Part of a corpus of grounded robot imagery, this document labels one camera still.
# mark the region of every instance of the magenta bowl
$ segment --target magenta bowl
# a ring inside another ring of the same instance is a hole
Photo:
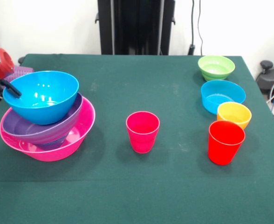
[[[21,141],[20,139],[4,132],[2,123],[8,112],[9,111],[5,113],[0,121],[0,136],[2,140],[11,148],[31,156],[36,160],[45,162],[62,160],[73,154],[91,130],[96,119],[96,112],[93,105],[83,97],[82,109],[79,112],[79,119],[68,133],[63,144],[59,148],[45,151],[36,145]]]

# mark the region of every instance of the plastic bowl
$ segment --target plastic bowl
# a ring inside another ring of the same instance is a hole
[[[96,112],[93,105],[83,97],[79,119],[67,135],[62,146],[50,151],[45,151],[31,143],[21,141],[20,139],[4,132],[2,123],[8,113],[9,111],[5,113],[0,122],[0,136],[3,141],[15,150],[23,152],[36,160],[47,162],[62,160],[73,154],[79,148],[96,119]]]
[[[7,134],[38,145],[45,150],[58,148],[79,119],[82,102],[82,95],[77,93],[76,100],[66,116],[51,125],[33,124],[10,108],[4,118],[2,128]]]
[[[201,86],[202,104],[209,112],[217,114],[218,106],[224,102],[243,103],[245,91],[237,84],[225,80],[212,80]]]
[[[33,72],[11,82],[21,93],[12,96],[7,88],[4,100],[23,118],[38,125],[61,120],[75,101],[79,83],[72,75],[61,71]]]
[[[226,79],[235,69],[233,61],[223,56],[203,56],[198,60],[198,66],[206,81]]]

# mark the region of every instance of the plastic cup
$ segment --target plastic cup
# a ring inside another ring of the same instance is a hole
[[[252,117],[251,111],[236,102],[225,102],[218,107],[217,120],[228,120],[245,129]]]
[[[245,140],[244,130],[227,120],[217,120],[209,127],[208,157],[218,165],[231,163]]]
[[[133,150],[148,153],[155,144],[160,127],[159,118],[147,111],[138,111],[127,117],[126,126]]]

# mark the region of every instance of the green bowl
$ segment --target green bowl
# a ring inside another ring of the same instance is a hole
[[[227,57],[204,56],[198,60],[198,66],[206,81],[226,79],[235,69],[235,64]]]

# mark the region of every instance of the pink basket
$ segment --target pink basket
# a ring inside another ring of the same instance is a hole
[[[32,73],[32,72],[34,72],[34,69],[32,69],[32,68],[15,66],[14,73],[11,75],[8,75],[4,79],[7,80],[8,82],[11,82],[20,76],[23,76],[23,75],[26,75],[26,74]]]

